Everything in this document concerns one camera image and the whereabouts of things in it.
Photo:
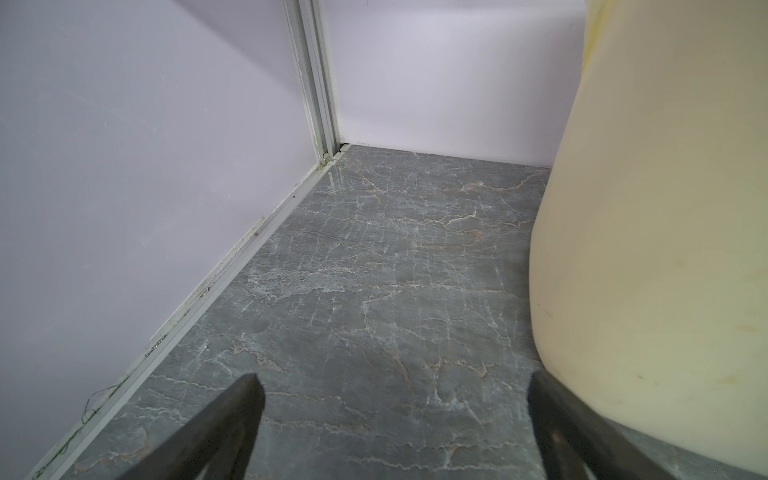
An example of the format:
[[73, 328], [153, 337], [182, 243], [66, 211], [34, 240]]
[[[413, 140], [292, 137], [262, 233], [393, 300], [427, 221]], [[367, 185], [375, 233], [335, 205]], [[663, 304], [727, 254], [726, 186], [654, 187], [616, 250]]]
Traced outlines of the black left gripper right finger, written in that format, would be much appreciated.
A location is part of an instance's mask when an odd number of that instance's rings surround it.
[[672, 477], [549, 372], [532, 374], [527, 402], [548, 479]]

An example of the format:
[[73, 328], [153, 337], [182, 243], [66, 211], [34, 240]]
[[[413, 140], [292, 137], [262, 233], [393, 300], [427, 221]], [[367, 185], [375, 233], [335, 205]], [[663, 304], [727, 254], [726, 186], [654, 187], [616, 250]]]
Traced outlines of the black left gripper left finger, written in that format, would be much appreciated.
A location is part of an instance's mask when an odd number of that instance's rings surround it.
[[255, 373], [241, 376], [123, 479], [243, 479], [266, 406]]

